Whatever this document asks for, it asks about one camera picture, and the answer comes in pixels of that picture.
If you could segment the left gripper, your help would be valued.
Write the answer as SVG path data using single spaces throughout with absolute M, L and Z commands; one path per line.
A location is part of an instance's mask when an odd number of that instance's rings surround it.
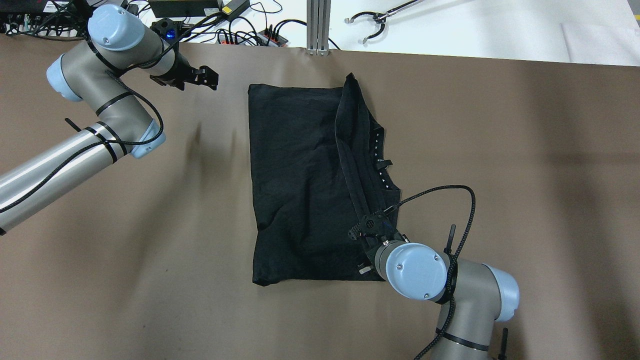
M 150 75 L 150 79 L 156 84 L 174 87 L 181 91 L 185 89 L 185 84 L 203 85 L 212 91 L 217 91 L 218 73 L 216 71 L 205 65 L 194 68 L 179 52 L 168 53 L 162 58 L 162 61 L 169 59 L 169 55 L 173 56 L 170 68 L 162 74 Z M 162 61 L 158 62 L 154 68 L 157 68 Z

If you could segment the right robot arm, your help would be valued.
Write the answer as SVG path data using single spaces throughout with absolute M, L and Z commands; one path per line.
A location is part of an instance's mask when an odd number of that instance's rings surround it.
M 436 251 L 422 243 L 388 235 L 359 234 L 371 264 L 398 294 L 441 306 L 434 339 L 416 359 L 489 360 L 496 322 L 512 319 L 521 292 L 502 269 L 470 260 L 455 260 L 449 249 Z

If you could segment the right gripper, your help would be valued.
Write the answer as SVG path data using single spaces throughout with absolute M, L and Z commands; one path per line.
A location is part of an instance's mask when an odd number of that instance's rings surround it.
M 383 253 L 391 247 L 391 244 L 396 243 L 396 240 L 386 235 L 382 235 L 381 238 L 375 235 L 358 235 L 358 240 L 368 260 L 368 264 L 359 265 L 358 273 L 364 275 L 375 272 L 378 276 L 386 276 L 387 260 L 383 258 Z

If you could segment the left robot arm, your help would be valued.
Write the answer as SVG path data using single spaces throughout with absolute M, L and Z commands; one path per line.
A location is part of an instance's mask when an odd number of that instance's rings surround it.
M 162 115 L 125 83 L 126 73 L 139 69 L 181 91 L 186 85 L 218 88 L 218 73 L 190 64 L 178 46 L 122 6 L 107 3 L 93 11 L 87 39 L 46 69 L 50 88 L 84 105 L 93 119 L 67 120 L 74 127 L 70 137 L 1 175 L 2 235 L 122 158 L 145 157 L 165 143 Z

